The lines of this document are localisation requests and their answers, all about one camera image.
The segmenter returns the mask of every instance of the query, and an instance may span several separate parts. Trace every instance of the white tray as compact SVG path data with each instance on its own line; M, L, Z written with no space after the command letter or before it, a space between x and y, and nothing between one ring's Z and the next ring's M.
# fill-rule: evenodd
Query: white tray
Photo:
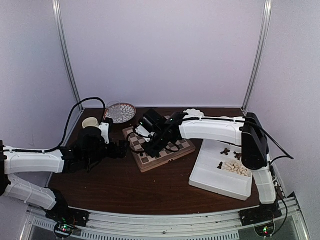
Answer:
M230 150L228 156L221 154L225 148ZM249 172L248 177L218 169L221 162L236 160L234 152L241 153L241 147L214 140L204 140L189 184L234 199L247 200L251 196L252 173Z

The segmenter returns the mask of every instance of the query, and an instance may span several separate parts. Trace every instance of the metal frame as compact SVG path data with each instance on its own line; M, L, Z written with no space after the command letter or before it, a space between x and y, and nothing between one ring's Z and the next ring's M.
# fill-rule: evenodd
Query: metal frame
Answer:
M248 104L257 80L259 67L261 64L262 54L263 50L265 48L267 35L269 31L269 25L270 25L270 19L271 19L271 10L272 10L272 0L265 0L264 4L264 12L263 12L263 18L262 18L262 24L261 24L261 31L260 31L260 38L258 42L258 49L256 51L255 60L253 69L251 72L250 82L248 89L246 91L246 95L243 101L242 110L244 114L247 113Z
M71 67L71 62L70 62L70 57L69 57L69 52L68 52L67 42L65 37L65 31L64 31L64 26L63 26L63 21L61 16L60 0L52 0L52 6L53 6L54 18L56 21L56 26L58 28L65 69L68 75L68 80L71 86L73 96L76 102L78 103L81 101L81 98L76 85L75 76ZM79 105L78 108L80 111L84 109L82 104Z
M309 234L304 219L297 216L301 212L297 199L291 197L284 201L288 207L288 216L295 216L295 227L299 231L300 239L308 240ZM282 217L276 220L282 221L286 209L282 201L279 201L279 206ZM32 226L53 230L55 223L47 219L41 209L29 206L27 212L28 219L20 236L21 240L30 239ZM223 239L223 236L237 235L240 230L254 227L242 226L239 210L186 215L128 215L91 210L89 212L87 227L79 227L74 237L87 240L219 240Z

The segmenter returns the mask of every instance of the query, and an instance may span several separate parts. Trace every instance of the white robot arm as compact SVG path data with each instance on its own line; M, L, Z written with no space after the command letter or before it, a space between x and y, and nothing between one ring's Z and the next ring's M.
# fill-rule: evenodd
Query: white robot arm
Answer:
M112 119L107 118L99 126L87 126L79 132L78 139L70 147L56 150L16 149L4 146L0 141L0 196L13 197L43 208L56 222L68 224L68 219L85 226L88 213L68 207L62 194L43 188L17 177L16 173L51 172L69 174L79 170L91 171L104 158L124 158L128 143L109 140Z
M257 209L240 212L243 225L255 224L270 216L281 216L269 164L268 140L262 130L254 113L248 113L246 118L207 117L195 109L174 113L169 119L151 109L135 127L135 132L145 137L144 152L152 157L157 156L168 143L175 144L181 139L215 140L241 146L242 164L251 170L260 200Z

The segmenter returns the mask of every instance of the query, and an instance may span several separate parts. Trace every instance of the wooden chessboard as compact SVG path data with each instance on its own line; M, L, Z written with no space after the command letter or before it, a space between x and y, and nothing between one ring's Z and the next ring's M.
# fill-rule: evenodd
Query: wooden chessboard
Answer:
M133 132L133 127L124 129L123 130L124 137L127 138L127 136L132 132ZM128 140L130 142L130 147L136 151L142 151L143 150L142 144L146 142L143 137L140 137L135 133L132 133ZM168 162L182 158L188 154L193 153L196 150L196 147L193 145L193 143L190 140L186 140L186 139L178 140L176 144L180 148L178 152L170 152L164 149L159 153L160 155L159 157L151 157L146 153L143 153L142 156L134 152L132 152L132 154L140 171L144 173L151 169L155 169L164 164L167 164ZM167 149L170 149L172 151L178 150L178 148L174 146L172 143L168 144Z

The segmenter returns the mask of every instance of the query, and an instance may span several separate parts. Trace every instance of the white wall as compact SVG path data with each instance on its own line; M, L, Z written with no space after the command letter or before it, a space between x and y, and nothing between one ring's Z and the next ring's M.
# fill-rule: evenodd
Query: white wall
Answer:
M249 103L265 129L295 157L276 166L296 193L313 240L320 212L320 2L274 0L262 63ZM272 146L271 154L281 154Z
M2 0L0 139L17 148L55 147L74 104L52 2ZM48 174L20 177L44 185ZM20 201L0 197L1 240L17 239L26 207Z
M135 106L241 106L263 0L60 2L82 98Z

